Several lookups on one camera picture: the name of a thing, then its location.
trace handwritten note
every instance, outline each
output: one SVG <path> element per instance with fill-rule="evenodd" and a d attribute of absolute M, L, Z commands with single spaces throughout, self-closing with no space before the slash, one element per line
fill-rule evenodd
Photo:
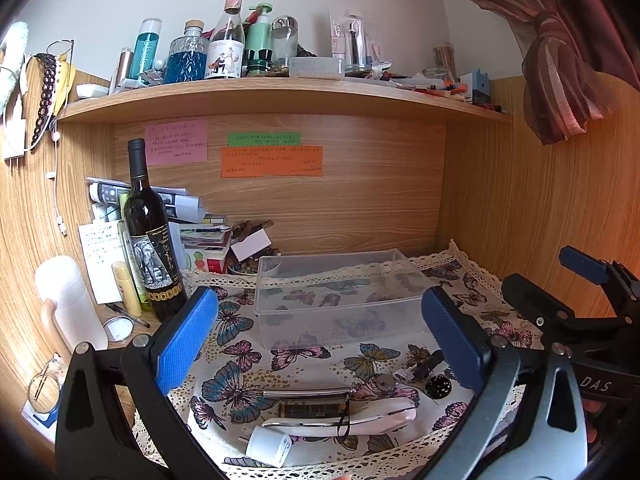
<path fill-rule="evenodd" d="M 229 134 L 230 148 L 238 146 L 298 146 L 300 134 Z"/>
<path fill-rule="evenodd" d="M 126 261 L 118 233 L 118 223 L 121 221 L 78 226 L 86 271 L 95 301 L 100 304 L 122 301 L 111 269 L 113 262 Z"/>
<path fill-rule="evenodd" d="M 169 166 L 207 160 L 206 121 L 153 124 L 145 128 L 146 163 Z"/>
<path fill-rule="evenodd" d="M 322 146 L 222 148 L 222 178 L 322 176 Z"/>

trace small clear plastic box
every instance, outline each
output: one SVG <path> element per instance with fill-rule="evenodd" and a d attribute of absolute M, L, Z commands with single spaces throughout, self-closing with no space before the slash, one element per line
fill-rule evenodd
<path fill-rule="evenodd" d="M 426 330 L 428 279 L 397 249 L 263 256 L 255 311 L 264 348 L 308 348 Z"/>
<path fill-rule="evenodd" d="M 292 57 L 289 77 L 311 79 L 343 79 L 344 60 L 337 57 Z"/>

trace blue liquid bottle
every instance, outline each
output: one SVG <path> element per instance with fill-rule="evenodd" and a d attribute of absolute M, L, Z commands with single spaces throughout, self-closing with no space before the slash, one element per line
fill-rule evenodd
<path fill-rule="evenodd" d="M 153 66 L 161 28 L 162 20 L 160 18 L 147 18 L 142 21 L 136 40 L 136 48 L 133 51 L 133 61 L 129 71 L 130 79 L 138 79 L 141 73 Z"/>
<path fill-rule="evenodd" d="M 184 36 L 172 41 L 164 71 L 165 83 L 204 79 L 209 40 L 200 36 L 203 28 L 200 20 L 189 20 L 184 24 Z"/>

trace thermos handle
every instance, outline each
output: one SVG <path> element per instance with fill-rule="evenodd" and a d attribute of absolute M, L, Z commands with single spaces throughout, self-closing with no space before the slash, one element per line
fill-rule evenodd
<path fill-rule="evenodd" d="M 53 313 L 56 311 L 56 308 L 57 306 L 53 300 L 50 300 L 49 298 L 44 300 L 42 302 L 42 307 L 40 308 L 40 322 L 42 323 L 44 332 L 46 332 L 47 337 L 49 338 L 49 344 L 52 345 L 54 350 L 60 354 L 60 357 L 65 360 L 65 363 L 69 364 L 71 361 L 70 349 L 53 319 Z"/>

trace wooden shelf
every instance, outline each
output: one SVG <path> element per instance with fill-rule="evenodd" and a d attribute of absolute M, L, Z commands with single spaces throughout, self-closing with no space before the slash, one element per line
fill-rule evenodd
<path fill-rule="evenodd" d="M 206 80 L 142 88 L 71 103 L 64 123 L 122 124 L 230 114 L 329 114 L 425 120 L 495 121 L 506 114 L 441 97 L 350 81 L 289 78 Z"/>

